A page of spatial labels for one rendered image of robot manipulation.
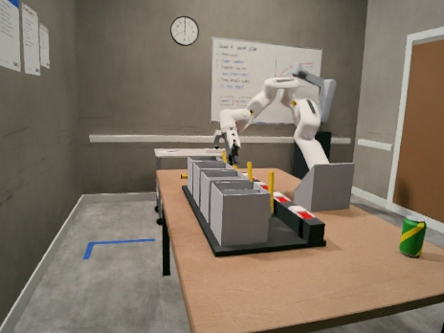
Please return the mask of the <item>green and yellow drink can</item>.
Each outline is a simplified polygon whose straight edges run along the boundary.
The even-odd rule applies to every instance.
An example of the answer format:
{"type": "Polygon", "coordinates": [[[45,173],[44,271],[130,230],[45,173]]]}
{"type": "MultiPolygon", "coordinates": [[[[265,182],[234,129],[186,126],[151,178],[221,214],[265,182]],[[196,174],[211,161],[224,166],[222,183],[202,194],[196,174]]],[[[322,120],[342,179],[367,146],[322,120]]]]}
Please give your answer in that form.
{"type": "Polygon", "coordinates": [[[417,215],[408,215],[404,220],[399,251],[403,255],[417,257],[421,255],[425,233],[426,219],[417,215]]]}

